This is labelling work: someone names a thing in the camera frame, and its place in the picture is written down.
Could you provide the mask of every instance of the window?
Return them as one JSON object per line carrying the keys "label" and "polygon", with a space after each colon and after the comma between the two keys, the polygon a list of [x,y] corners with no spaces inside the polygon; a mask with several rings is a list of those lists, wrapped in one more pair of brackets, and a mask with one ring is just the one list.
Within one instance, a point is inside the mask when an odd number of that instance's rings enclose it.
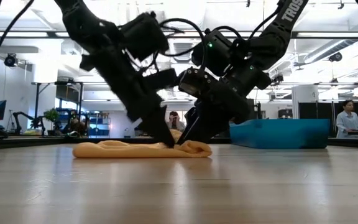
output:
{"label": "window", "polygon": [[70,101],[62,100],[62,108],[77,110],[77,104]]}

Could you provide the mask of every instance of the wooden tabletop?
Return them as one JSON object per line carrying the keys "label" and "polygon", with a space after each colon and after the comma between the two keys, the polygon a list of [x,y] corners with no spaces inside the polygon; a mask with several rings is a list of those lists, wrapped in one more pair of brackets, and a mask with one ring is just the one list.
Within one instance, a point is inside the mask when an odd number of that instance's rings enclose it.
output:
{"label": "wooden tabletop", "polygon": [[213,145],[205,159],[0,149],[0,223],[358,224],[358,149]]}

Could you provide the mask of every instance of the blue plastic tray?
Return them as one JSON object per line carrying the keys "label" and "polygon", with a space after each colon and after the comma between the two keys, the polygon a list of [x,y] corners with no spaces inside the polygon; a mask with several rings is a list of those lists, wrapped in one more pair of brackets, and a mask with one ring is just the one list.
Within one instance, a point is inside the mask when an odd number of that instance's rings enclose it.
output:
{"label": "blue plastic tray", "polygon": [[232,124],[232,144],[257,149],[324,149],[329,119],[257,119]]}

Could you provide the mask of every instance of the robot arm in background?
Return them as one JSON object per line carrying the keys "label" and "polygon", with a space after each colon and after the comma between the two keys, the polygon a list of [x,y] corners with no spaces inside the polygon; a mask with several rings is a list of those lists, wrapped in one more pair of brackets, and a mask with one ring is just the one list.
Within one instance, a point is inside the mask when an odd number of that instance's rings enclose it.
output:
{"label": "robot arm in background", "polygon": [[31,121],[31,128],[39,128],[41,127],[42,128],[42,135],[44,135],[44,132],[45,132],[45,126],[44,126],[44,121],[43,121],[43,116],[39,116],[39,117],[36,117],[36,118],[33,118],[31,117],[30,115],[24,113],[24,112],[14,112],[12,113],[12,116],[15,118],[15,122],[16,122],[16,130],[15,130],[15,134],[20,134],[21,131],[22,131],[22,126],[20,125],[20,122],[19,122],[19,115],[23,115],[25,116],[27,119],[29,119]]}
{"label": "robot arm in background", "polygon": [[[249,116],[246,96],[257,86],[264,90],[271,79],[263,70],[270,68],[287,51],[292,29],[308,0],[280,0],[276,18],[259,37],[236,39],[231,43],[218,30],[206,32],[208,47],[207,68],[219,80],[207,72],[195,68],[182,72],[179,90],[198,100],[186,114],[188,125],[178,143],[187,140],[208,142],[213,136],[227,130],[229,121],[243,123]],[[202,45],[196,46],[192,61],[200,65]]]}
{"label": "robot arm in background", "polygon": [[155,19],[154,13],[143,13],[133,21],[118,28],[114,23],[97,18],[82,0],[54,0],[63,13],[63,23],[72,40],[82,46],[89,55],[83,55],[80,68],[90,71],[95,68],[111,90],[121,100],[128,118],[134,122],[142,119],[142,126],[154,138],[173,147],[175,141],[165,123],[166,107],[161,107],[157,90],[177,78],[170,69],[143,77],[131,64],[128,51],[134,59],[143,61],[156,52],[169,49]]}

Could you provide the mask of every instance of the yellow towel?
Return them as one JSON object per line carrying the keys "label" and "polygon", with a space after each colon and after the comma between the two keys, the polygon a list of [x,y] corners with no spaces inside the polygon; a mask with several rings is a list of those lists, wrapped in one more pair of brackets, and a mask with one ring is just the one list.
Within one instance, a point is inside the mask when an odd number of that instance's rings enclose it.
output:
{"label": "yellow towel", "polygon": [[[178,141],[181,132],[171,130],[173,138]],[[211,148],[202,142],[186,141],[181,146],[168,149],[162,143],[127,144],[120,141],[102,141],[79,143],[73,148],[77,158],[169,158],[169,157],[208,157]]]}

